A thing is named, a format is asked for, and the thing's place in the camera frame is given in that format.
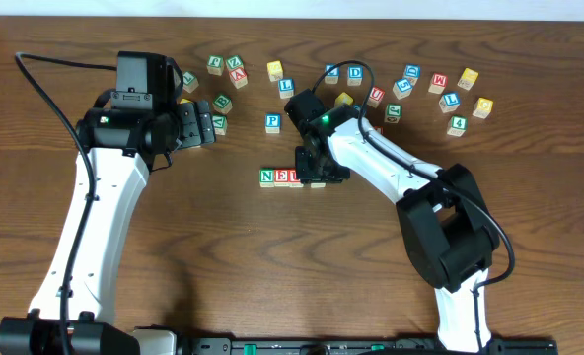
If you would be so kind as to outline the red E block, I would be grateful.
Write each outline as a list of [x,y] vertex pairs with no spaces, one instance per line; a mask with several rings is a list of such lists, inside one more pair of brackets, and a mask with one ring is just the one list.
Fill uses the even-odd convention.
[[288,169],[275,169],[273,173],[273,182],[275,187],[286,187],[290,185]]

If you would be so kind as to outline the green N block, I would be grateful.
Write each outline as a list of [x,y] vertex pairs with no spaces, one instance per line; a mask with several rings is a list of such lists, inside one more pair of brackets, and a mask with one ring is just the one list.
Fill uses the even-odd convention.
[[259,185],[262,188],[275,187],[274,174],[275,174],[275,169],[260,169],[259,170]]

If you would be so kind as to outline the blue P block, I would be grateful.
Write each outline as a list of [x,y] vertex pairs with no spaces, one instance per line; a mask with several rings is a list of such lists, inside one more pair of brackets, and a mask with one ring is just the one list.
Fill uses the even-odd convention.
[[281,115],[267,113],[264,119],[264,127],[267,134],[278,134],[281,131]]

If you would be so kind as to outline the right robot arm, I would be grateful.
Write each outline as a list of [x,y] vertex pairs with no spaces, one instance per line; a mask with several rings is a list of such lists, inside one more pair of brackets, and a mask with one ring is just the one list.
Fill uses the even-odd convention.
[[437,337],[450,351],[477,353],[490,343],[484,287],[493,253],[505,238],[483,201],[472,173],[444,170],[404,151],[350,105],[324,106],[311,90],[284,108],[298,129],[295,152],[303,183],[340,183],[357,173],[397,209],[405,250],[435,292]]

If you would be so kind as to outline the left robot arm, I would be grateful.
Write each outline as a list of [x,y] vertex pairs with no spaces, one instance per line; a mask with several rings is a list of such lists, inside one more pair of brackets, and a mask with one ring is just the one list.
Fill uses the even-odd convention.
[[206,101],[181,103],[184,76],[161,54],[122,51],[103,91],[71,123],[33,76],[78,149],[75,188],[54,258],[22,318],[0,322],[2,354],[184,354],[174,330],[114,327],[115,286],[130,220],[156,157],[215,142]]

